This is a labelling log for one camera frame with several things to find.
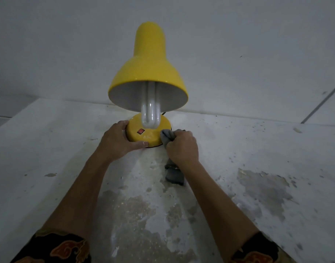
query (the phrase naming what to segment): yellow round lamp base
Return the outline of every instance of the yellow round lamp base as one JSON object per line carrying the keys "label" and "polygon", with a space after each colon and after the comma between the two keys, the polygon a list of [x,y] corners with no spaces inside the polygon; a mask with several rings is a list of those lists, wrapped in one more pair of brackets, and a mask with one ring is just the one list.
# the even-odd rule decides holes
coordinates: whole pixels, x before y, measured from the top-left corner
{"label": "yellow round lamp base", "polygon": [[171,129],[169,120],[161,115],[160,125],[157,129],[144,128],[141,122],[141,114],[136,114],[130,119],[126,126],[126,136],[129,141],[148,141],[149,148],[160,146],[160,131],[163,129]]}

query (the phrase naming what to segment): cleaning rag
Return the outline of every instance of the cleaning rag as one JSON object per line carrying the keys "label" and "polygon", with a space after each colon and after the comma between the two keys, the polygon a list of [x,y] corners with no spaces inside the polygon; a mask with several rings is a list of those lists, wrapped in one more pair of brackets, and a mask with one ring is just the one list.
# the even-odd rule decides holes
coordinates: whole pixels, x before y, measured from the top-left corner
{"label": "cleaning rag", "polygon": [[[174,141],[176,138],[174,132],[170,129],[163,129],[160,132],[160,138],[164,145],[164,148],[166,148],[166,145]],[[180,168],[171,160],[168,159],[167,163],[165,164],[165,179],[166,181],[172,183],[172,184],[179,184],[180,186],[183,186],[183,183],[185,181],[185,176],[181,172]]]}

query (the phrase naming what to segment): yellow desk lamp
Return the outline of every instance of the yellow desk lamp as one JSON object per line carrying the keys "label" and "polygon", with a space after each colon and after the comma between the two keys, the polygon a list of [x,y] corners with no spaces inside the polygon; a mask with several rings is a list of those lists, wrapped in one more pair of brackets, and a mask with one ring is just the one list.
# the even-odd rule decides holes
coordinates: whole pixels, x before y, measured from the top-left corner
{"label": "yellow desk lamp", "polygon": [[166,59],[164,32],[156,23],[145,22],[137,29],[134,56],[114,77],[108,96],[121,108],[141,112],[127,125],[130,141],[148,141],[149,147],[161,145],[160,131],[171,129],[161,113],[181,108],[188,93]]}

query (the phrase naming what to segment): black patterned sleeve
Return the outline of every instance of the black patterned sleeve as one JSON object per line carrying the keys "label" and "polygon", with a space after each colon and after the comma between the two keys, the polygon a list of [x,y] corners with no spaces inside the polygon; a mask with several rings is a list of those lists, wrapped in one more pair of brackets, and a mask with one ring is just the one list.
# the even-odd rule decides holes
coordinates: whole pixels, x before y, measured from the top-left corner
{"label": "black patterned sleeve", "polygon": [[90,263],[88,242],[59,230],[38,230],[11,263]]}
{"label": "black patterned sleeve", "polygon": [[258,232],[232,257],[230,263],[296,263],[278,245]]}

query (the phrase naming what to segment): white table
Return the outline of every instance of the white table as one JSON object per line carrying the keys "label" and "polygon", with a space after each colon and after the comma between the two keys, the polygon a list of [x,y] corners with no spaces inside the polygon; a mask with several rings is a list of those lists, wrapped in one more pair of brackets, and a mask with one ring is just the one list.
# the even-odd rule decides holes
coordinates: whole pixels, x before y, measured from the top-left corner
{"label": "white table", "polygon": [[[0,127],[1,263],[55,209],[103,132],[134,114],[39,99]],[[335,127],[166,116],[173,129],[193,132],[210,175],[296,261],[335,261]],[[166,160],[157,147],[110,165],[90,242],[94,262],[222,262],[190,188],[164,181]]]}

